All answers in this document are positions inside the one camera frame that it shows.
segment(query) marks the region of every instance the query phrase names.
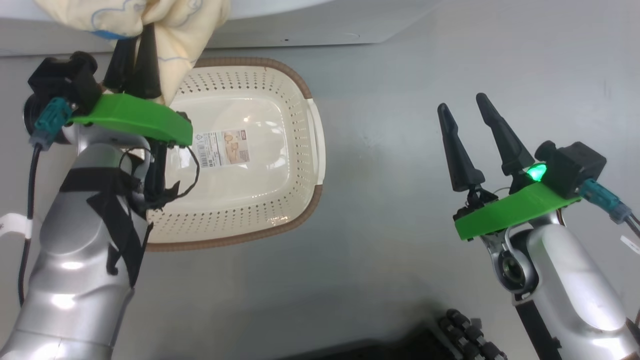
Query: cream colored cloth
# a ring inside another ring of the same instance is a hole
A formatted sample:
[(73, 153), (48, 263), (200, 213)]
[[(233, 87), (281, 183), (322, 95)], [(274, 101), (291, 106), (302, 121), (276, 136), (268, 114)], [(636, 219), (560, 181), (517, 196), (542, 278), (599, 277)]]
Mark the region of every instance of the cream colored cloth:
[(160, 84), (167, 105), (230, 11), (230, 0), (35, 2), (54, 20), (110, 40), (134, 37), (142, 32), (143, 25), (155, 23)]

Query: gray floor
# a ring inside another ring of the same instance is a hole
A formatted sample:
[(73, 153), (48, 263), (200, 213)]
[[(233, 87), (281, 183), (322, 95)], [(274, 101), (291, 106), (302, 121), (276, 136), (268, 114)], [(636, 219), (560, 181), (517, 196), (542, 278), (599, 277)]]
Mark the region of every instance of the gray floor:
[[(393, 339), (457, 307), (483, 319), (512, 358), (535, 359), (479, 241), (456, 239), (464, 202), (446, 170), (436, 107), (447, 102), (490, 190), (509, 184), (474, 96), (486, 92), (523, 142), (581, 140), (608, 157), (601, 180), (640, 209), (640, 49), (633, 1), (450, 0), (384, 44), (213, 51), (265, 56), (296, 69), (326, 134), (324, 195), (313, 217), (283, 236), (234, 247), (147, 254), (115, 359), (276, 359), (362, 338)], [(104, 66), (107, 56), (99, 56)], [(0, 211), (24, 211), (29, 147), (20, 124), (38, 58), (0, 58), (3, 129)], [(72, 162), (46, 154), (44, 215)], [(640, 306), (640, 259), (599, 210), (566, 215), (623, 297)], [(3, 238), (0, 338), (18, 311), (21, 243)]]

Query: white appliance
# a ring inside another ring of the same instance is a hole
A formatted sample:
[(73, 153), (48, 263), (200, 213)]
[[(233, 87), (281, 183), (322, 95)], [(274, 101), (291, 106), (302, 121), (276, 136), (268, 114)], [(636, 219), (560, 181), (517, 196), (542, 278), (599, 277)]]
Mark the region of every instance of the white appliance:
[[(445, 0), (232, 0), (208, 47), (382, 42)], [(53, 22), (32, 0), (0, 0), (0, 56), (111, 51), (90, 33)]]

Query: white cable tag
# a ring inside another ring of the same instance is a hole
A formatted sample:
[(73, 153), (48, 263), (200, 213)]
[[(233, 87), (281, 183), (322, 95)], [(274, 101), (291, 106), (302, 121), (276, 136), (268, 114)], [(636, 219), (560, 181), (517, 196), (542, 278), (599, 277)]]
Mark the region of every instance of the white cable tag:
[(636, 245), (634, 242), (629, 240), (626, 236), (620, 236), (620, 241), (622, 241), (626, 246), (628, 246), (631, 250), (635, 251), (636, 254), (640, 255), (640, 247)]

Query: white label on cable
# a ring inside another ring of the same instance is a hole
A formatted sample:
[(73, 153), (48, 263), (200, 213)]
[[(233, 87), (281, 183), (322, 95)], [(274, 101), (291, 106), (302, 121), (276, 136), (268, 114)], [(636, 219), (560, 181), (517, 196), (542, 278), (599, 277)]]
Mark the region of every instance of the white label on cable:
[(194, 134), (193, 150), (200, 168), (220, 168), (248, 163), (250, 160), (245, 130)]
[(620, 236), (620, 241), (625, 243), (626, 246), (630, 247), (631, 250), (635, 251), (636, 254), (640, 255), (640, 247), (636, 245), (634, 242), (629, 240), (626, 236)]

